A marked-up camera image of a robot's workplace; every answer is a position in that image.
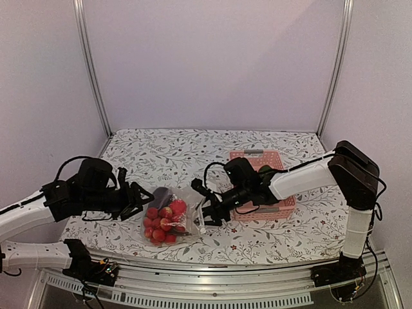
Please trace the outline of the clear zip top bag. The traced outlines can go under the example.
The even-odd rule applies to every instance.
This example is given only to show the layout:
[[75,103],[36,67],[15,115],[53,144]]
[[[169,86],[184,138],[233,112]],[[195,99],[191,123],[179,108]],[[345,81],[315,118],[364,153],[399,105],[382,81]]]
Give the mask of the clear zip top bag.
[[139,224],[144,243],[156,247],[177,245],[206,233],[202,195],[188,187],[155,187],[152,194],[154,200],[144,207]]

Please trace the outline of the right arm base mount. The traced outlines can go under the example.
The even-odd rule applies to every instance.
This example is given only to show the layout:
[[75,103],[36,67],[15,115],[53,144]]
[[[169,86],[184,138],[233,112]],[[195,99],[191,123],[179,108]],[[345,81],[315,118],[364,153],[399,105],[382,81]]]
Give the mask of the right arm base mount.
[[310,269],[310,278],[315,287],[339,284],[331,289],[331,294],[342,303],[355,299],[365,284],[365,275],[366,269],[361,257],[353,259],[343,254],[337,262]]

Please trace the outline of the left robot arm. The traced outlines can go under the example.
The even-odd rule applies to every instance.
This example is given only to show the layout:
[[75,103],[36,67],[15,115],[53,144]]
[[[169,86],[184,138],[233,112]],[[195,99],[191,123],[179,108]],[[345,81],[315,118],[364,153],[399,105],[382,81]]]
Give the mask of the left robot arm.
[[1,272],[22,268],[59,268],[79,281],[114,279],[115,264],[93,261],[79,239],[57,243],[14,243],[10,238],[49,223],[87,212],[101,212],[108,220],[124,221],[143,211],[154,196],[136,182],[127,182],[123,167],[115,173],[100,158],[76,156],[61,167],[80,161],[78,172],[67,180],[59,175],[37,192],[1,209]]

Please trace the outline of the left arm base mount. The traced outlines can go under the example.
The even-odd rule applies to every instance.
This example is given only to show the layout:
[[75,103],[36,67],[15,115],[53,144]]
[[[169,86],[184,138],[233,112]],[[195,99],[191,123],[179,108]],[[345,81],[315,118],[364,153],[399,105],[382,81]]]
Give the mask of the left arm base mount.
[[115,261],[109,261],[108,258],[93,261],[88,257],[73,259],[69,268],[62,270],[62,274],[82,282],[113,287],[118,271],[118,263]]

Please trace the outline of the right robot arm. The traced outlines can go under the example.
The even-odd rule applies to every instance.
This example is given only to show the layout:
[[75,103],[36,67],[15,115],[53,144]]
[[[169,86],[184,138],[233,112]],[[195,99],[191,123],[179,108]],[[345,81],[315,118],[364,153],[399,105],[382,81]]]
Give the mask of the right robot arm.
[[344,245],[338,261],[313,267],[311,278],[317,285],[326,285],[366,275],[362,253],[370,247],[368,237],[374,221],[382,219],[378,199],[387,185],[380,178],[378,165],[353,144],[340,141],[332,152],[289,169],[265,165],[255,170],[241,157],[222,166],[231,189],[216,192],[205,179],[191,182],[191,188],[210,203],[202,209],[206,225],[220,226],[230,220],[232,210],[246,203],[259,209],[312,189],[337,186],[349,208]]

